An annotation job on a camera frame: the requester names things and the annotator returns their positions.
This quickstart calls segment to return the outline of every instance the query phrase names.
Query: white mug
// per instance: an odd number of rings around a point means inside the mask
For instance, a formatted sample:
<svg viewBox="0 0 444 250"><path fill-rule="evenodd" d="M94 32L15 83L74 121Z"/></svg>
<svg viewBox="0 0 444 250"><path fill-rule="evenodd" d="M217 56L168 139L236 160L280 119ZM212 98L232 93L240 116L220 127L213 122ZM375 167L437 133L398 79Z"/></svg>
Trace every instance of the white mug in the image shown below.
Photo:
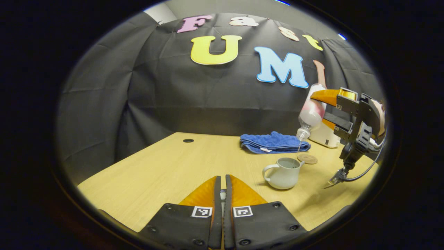
<svg viewBox="0 0 444 250"><path fill-rule="evenodd" d="M299 177L299 170L304 165L305 161L299 163L293 158L279 158L276 164L268 165L262 170L262 176L276 189L289 189L296 185ZM274 169L269 177L265 176L265 172L269 169Z"/></svg>

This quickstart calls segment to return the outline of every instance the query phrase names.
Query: plastic bottle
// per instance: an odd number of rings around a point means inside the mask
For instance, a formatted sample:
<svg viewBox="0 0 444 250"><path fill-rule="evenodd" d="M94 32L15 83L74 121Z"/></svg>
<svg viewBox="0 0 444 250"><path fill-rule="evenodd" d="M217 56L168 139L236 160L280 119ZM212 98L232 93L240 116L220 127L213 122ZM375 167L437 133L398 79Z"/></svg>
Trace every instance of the plastic bottle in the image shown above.
<svg viewBox="0 0 444 250"><path fill-rule="evenodd" d="M308 92L307 99L299 114L299 122L301 127L297 130L296 137L300 141L305 141L313 129L319 127L324 117L326 103L321 103L316 100L310 99L311 95L315 91L325 90L325 87L321 84L313 84Z"/></svg>

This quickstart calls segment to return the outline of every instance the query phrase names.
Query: cable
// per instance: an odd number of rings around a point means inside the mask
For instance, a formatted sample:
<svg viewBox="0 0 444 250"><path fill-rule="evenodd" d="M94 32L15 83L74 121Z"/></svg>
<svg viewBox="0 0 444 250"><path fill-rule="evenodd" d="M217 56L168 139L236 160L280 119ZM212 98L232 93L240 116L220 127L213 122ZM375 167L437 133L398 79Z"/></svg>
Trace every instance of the cable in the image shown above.
<svg viewBox="0 0 444 250"><path fill-rule="evenodd" d="M380 145L382 146L383 145L383 143L385 142L385 138L387 137L387 133L385 134L385 136L384 136L384 139L382 140L382 142L380 143ZM362 174L360 174L360 175L358 175L358 176L356 176L356 177L353 177L353 178L343 178L342 179L342 181L345 181L345 182L350 182L350 181L355 181L355 180L357 180L357 179L359 179L359 178L361 178L361 177L363 177L372 167L373 167L373 165L375 165L375 163L376 163L376 161L378 160L378 158L379 158L379 156L381 155L381 152L382 152L382 148L381 148L381 150L379 150L379 153L378 153L378 155L376 156L376 158L375 158L375 160L373 161L373 163L369 166L369 168L367 168L367 170L366 171L364 171Z"/></svg>
<svg viewBox="0 0 444 250"><path fill-rule="evenodd" d="M373 138L370 138L370 145L372 145L374 148L378 149L378 148L381 147L382 141L381 141L380 144L377 144L376 141Z"/></svg>

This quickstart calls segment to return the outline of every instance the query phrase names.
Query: table surface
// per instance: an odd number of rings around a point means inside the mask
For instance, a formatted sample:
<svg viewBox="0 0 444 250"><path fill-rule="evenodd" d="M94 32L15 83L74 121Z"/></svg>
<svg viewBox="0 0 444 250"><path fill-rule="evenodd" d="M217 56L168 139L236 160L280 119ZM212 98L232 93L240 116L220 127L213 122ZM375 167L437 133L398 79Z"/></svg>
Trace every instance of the table surface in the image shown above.
<svg viewBox="0 0 444 250"><path fill-rule="evenodd" d="M184 139L194 139L192 143ZM320 225L345 205L352 204L365 190L378 169L377 164L361 179L323 189L341 168L343 145L329 149L309 141L310 155L317 164L301 167L297 184L276 190L262 177L262 169L281 157L296 153L253 154L240 148L240 138L191 133L174 133L113 164L78 185L97 209L102 209L139 232L164 203L178 204L209 178L225 175L241 179L267 202L281 201L306 230ZM350 172L361 174L373 162L363 156Z"/></svg>

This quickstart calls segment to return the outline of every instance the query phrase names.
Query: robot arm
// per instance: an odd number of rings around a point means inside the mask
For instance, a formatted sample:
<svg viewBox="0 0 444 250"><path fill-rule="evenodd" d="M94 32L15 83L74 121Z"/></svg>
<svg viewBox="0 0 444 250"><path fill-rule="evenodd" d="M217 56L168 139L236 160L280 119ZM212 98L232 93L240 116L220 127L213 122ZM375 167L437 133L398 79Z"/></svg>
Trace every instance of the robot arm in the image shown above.
<svg viewBox="0 0 444 250"><path fill-rule="evenodd" d="M358 99L356 92L345 88L316 91L310 98L332 105L356 118L352 123L330 113L324 115L322 122L333 129L335 135L346 141L339 156L344 162L344 167L330 179L327 187L360 178L370 168L356 178L348 179L347 175L365 153L380 152L382 143L378 145L376 140L385 135L384 107L366 94L361 94Z"/></svg>

